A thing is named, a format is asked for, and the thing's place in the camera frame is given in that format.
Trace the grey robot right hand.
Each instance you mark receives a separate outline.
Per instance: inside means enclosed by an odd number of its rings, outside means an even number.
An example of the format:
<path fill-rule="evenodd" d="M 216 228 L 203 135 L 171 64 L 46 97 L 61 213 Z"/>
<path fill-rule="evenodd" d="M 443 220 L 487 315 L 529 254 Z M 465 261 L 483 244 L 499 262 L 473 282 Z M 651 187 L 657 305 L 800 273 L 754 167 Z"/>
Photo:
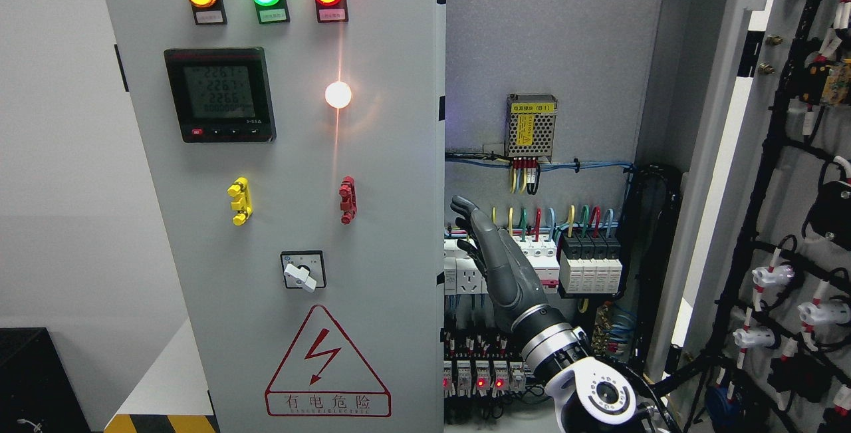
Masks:
<path fill-rule="evenodd" d="M 548 303 L 540 279 L 511 234 L 499 229 L 486 212 L 460 196 L 452 197 L 451 209 L 459 214 L 456 224 L 475 240 L 473 244 L 460 240 L 458 246 L 486 278 L 495 322 L 510 333 L 524 312 Z"/>

